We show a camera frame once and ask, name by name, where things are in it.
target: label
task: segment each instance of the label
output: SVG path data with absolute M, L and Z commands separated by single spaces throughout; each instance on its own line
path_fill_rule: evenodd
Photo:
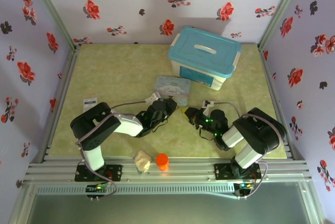
M 199 84 L 211 87 L 214 78 L 201 72 L 197 72 L 186 67 L 180 66 L 179 76 L 197 82 Z
M 93 108 L 97 104 L 98 104 L 98 98 L 97 97 L 84 99 L 84 112 Z

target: blue box lid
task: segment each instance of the blue box lid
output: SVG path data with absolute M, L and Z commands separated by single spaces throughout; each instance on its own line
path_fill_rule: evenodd
M 185 27 L 169 50 L 169 58 L 220 77 L 231 77 L 241 44 L 200 29 Z

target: plastic storage box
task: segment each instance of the plastic storage box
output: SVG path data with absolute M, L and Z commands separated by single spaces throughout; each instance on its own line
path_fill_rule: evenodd
M 185 27 L 173 40 L 169 58 L 174 75 L 219 90 L 232 76 L 240 52 L 239 42 Z

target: orange cup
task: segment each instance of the orange cup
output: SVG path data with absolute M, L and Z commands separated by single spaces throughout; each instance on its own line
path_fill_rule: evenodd
M 156 157 L 156 164 L 159 170 L 167 171 L 169 169 L 169 157 L 164 153 L 158 154 Z

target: metal bracket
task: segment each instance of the metal bracket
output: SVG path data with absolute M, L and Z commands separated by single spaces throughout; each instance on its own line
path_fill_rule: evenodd
M 112 180 L 119 182 L 121 181 L 122 175 L 122 165 L 106 165 L 103 171 L 100 171 L 99 174 L 103 174 L 104 176 L 108 176 L 108 173 L 111 173 Z M 105 182 L 104 179 L 94 175 L 86 165 L 78 165 L 74 181 L 76 182 Z
M 243 176 L 236 177 L 231 170 L 230 163 L 223 163 L 223 164 L 214 164 L 214 171 L 215 171 L 215 180 L 254 180 L 256 176 L 257 179 L 262 178 L 261 169 L 258 164 L 253 164 Z

